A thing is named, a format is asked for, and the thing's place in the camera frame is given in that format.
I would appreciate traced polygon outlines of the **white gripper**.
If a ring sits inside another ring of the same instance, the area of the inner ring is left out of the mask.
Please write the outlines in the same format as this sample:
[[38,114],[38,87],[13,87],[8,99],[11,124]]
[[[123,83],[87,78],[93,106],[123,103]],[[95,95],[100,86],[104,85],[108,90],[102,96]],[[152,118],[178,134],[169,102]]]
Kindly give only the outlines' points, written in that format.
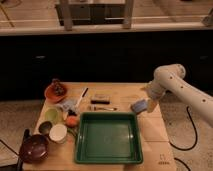
[[159,100],[165,95],[166,89],[156,81],[151,81],[146,85],[145,91],[148,96],[147,112],[151,113],[158,105]]

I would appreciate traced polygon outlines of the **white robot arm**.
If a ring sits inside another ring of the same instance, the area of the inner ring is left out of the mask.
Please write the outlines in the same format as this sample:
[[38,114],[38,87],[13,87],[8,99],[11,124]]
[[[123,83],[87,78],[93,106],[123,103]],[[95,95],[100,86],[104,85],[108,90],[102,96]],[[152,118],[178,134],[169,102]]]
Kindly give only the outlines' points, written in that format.
[[213,127],[213,97],[185,82],[185,75],[186,69],[181,64],[157,67],[146,88],[148,97],[157,101],[171,91]]

